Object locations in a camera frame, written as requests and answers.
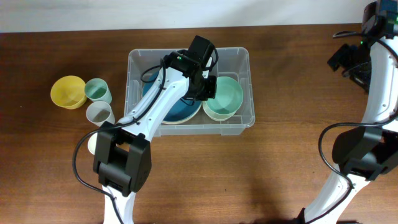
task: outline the white backdrop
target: white backdrop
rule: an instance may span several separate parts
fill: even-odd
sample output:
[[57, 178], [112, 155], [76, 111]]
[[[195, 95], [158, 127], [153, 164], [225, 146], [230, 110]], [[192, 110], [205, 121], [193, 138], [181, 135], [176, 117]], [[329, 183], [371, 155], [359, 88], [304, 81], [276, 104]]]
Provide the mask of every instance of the white backdrop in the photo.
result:
[[372, 0], [2, 0], [1, 32], [361, 22]]

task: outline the blue plate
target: blue plate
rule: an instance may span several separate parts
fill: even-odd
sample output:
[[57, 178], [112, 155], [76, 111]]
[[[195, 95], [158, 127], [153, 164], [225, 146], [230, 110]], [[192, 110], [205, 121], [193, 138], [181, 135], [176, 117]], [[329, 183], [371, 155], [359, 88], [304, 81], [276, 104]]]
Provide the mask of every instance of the blue plate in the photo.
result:
[[[154, 73], [149, 79], [154, 79], [155, 77], [157, 77], [158, 74], [159, 72]], [[144, 89], [142, 90], [142, 96], [145, 96], [145, 94], [149, 91], [152, 85], [153, 83], [146, 83], [144, 85]], [[188, 105], [186, 105], [184, 102], [181, 102], [181, 100], [178, 100], [170, 109], [169, 113], [167, 113], [163, 121], [165, 121], [166, 123], [179, 123], [181, 121], [185, 122], [187, 118], [195, 114], [198, 109], [200, 109], [201, 101], [196, 101], [192, 106], [189, 106], [192, 104], [192, 100], [185, 100], [185, 102]]]

